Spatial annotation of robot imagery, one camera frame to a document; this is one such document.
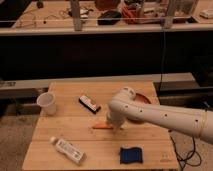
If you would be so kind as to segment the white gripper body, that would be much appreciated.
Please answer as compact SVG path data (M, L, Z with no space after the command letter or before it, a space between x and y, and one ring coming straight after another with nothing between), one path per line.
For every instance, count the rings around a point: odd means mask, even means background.
M111 125L114 130L119 130L124 123L124 117L115 113L108 113L106 122L108 125Z

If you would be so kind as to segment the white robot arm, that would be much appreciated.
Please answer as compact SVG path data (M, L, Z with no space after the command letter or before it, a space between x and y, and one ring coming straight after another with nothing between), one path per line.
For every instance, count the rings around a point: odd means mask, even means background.
M135 100L131 87L120 89L108 102L107 122L120 128L126 118L142 120L213 144L213 112Z

